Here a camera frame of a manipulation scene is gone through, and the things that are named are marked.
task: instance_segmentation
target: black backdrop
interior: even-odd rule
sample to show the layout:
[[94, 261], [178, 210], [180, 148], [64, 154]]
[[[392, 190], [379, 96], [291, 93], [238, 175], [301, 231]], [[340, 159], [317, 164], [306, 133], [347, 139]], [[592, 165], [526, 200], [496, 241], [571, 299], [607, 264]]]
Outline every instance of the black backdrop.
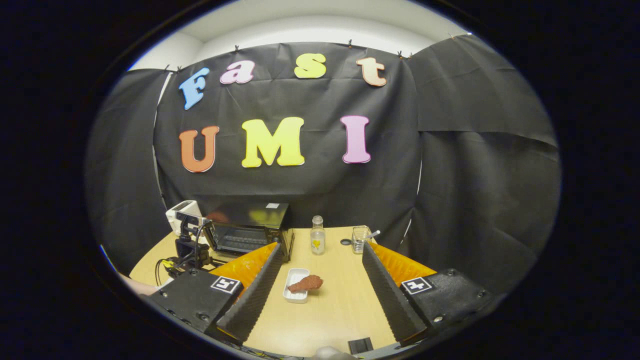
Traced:
[[[3, 25], [12, 34], [4, 49], [10, 70], [5, 78], [15, 85], [6, 94], [8, 119], [15, 119], [7, 126], [46, 150], [27, 162], [9, 154], [9, 165], [18, 172], [8, 177], [10, 190], [21, 200], [19, 224], [25, 229], [33, 227], [27, 220], [35, 209], [49, 215], [36, 227], [46, 234], [38, 246], [8, 241], [12, 254], [24, 255], [10, 257], [22, 272], [5, 282], [11, 331], [3, 340], [9, 358], [223, 356], [179, 331], [158, 329], [162, 322], [156, 314], [140, 305], [101, 260], [83, 196], [86, 137], [110, 84], [145, 47], [188, 16], [118, 57], [149, 29], [192, 4], [3, 4], [11, 14]], [[563, 144], [563, 192], [554, 232], [534, 270], [496, 312], [428, 356], [637, 358], [639, 333], [629, 321], [628, 306], [637, 292], [632, 266], [637, 241], [631, 231], [637, 222], [630, 211], [636, 206], [630, 164], [637, 162], [632, 151], [637, 140], [629, 131], [637, 113], [635, 85], [629, 81], [636, 66], [629, 56], [636, 23], [630, 4], [454, 4], [479, 22], [438, 2], [431, 5], [489, 38], [540, 93]], [[203, 7], [191, 10], [186, 14], [195, 16]], [[121, 62], [105, 73], [114, 59]], [[84, 108], [78, 104], [83, 94], [90, 94]], [[12, 149], [24, 147], [24, 137], [13, 140], [8, 142]], [[26, 265], [27, 255], [41, 261]], [[45, 259], [56, 264], [43, 268]]]
[[[294, 75], [304, 53], [326, 56], [321, 79]], [[385, 65], [383, 87], [368, 85], [355, 63], [370, 56]], [[220, 84], [226, 67], [241, 60], [257, 64], [253, 79]], [[185, 110], [179, 86], [203, 67], [210, 73], [202, 100]], [[457, 268], [496, 293], [513, 289], [532, 267], [554, 223], [561, 175], [550, 121], [516, 69], [475, 36], [444, 40], [410, 59], [325, 43], [223, 54], [172, 74], [157, 117], [156, 99], [168, 73], [142, 74], [132, 71], [115, 88], [90, 144], [90, 157], [98, 160], [88, 162], [92, 218], [121, 272], [168, 232], [152, 147], [167, 208], [186, 199], [197, 200], [204, 214], [222, 202], [288, 202], [296, 227], [307, 227], [314, 215], [329, 227], [366, 224], [382, 231], [381, 244], [435, 270]], [[368, 163], [342, 161], [346, 132], [340, 118], [346, 115], [369, 119]], [[274, 133], [291, 116], [305, 121], [305, 163], [242, 167], [241, 124], [262, 119]], [[112, 130], [117, 124], [122, 128]], [[220, 128], [215, 162], [192, 173], [182, 166], [178, 135], [207, 126]], [[130, 148], [121, 150], [119, 142]], [[203, 136], [195, 139], [194, 155], [204, 156]], [[99, 161], [105, 156], [110, 167], [96, 171], [93, 164], [105, 164]], [[97, 201], [114, 190], [113, 205]], [[138, 218], [137, 231], [123, 226]]]

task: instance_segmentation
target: white plate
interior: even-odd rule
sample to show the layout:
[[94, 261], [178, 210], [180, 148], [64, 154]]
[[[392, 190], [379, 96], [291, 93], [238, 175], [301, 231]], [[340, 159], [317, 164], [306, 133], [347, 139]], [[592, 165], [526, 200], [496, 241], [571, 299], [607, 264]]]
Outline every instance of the white plate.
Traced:
[[309, 276], [309, 270], [300, 269], [300, 268], [292, 268], [289, 270], [289, 275], [287, 275], [287, 282], [284, 284], [284, 291], [282, 292], [282, 296], [287, 299], [288, 302], [294, 302], [296, 304], [304, 304], [307, 302], [307, 291], [301, 291], [298, 293], [292, 293], [287, 289], [289, 286], [295, 284], [296, 282], [304, 279]]

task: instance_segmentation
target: brown food item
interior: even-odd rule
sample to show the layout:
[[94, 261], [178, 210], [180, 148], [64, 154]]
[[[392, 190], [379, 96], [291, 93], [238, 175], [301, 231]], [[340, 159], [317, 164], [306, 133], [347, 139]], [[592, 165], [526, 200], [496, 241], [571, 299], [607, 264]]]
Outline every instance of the brown food item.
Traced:
[[309, 275], [307, 277], [304, 277], [302, 280], [296, 282], [295, 284], [289, 285], [287, 289], [289, 289], [289, 291], [291, 291], [292, 293], [297, 293], [297, 292], [306, 291], [306, 290], [314, 290], [322, 286], [323, 282], [324, 281], [320, 279], [320, 276]]

